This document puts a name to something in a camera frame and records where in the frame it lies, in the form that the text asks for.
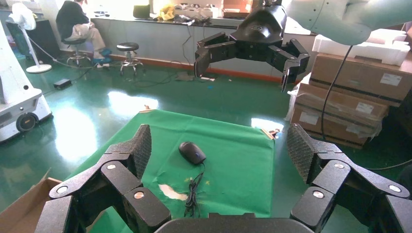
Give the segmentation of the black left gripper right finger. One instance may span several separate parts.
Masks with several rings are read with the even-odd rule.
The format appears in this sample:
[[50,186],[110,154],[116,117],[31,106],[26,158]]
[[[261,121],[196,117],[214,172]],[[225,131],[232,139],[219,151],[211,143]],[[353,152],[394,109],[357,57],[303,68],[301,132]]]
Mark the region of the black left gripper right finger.
[[339,205],[372,233],[409,233],[406,187],[355,164],[336,145],[310,137],[298,124],[287,133],[288,155],[308,185],[290,217],[319,233]]

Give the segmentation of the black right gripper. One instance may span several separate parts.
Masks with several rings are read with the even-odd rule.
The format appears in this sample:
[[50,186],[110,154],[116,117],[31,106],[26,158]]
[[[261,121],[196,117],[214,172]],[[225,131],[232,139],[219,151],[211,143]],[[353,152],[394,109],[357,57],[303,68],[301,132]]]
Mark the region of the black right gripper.
[[304,73],[310,55],[296,39],[283,43],[287,14],[280,5],[254,9],[230,35],[221,32],[197,42],[194,75],[199,78],[211,63],[239,58],[267,61],[282,72],[281,92]]

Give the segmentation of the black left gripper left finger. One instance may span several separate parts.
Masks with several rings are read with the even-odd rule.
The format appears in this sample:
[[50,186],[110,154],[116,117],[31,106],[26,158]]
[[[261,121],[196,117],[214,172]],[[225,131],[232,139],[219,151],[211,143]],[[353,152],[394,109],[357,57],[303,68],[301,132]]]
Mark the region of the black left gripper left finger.
[[35,231],[84,233],[112,207],[133,232],[155,232],[171,212],[141,180],[151,151],[151,129],[142,124],[130,140],[109,146],[95,165],[52,188]]

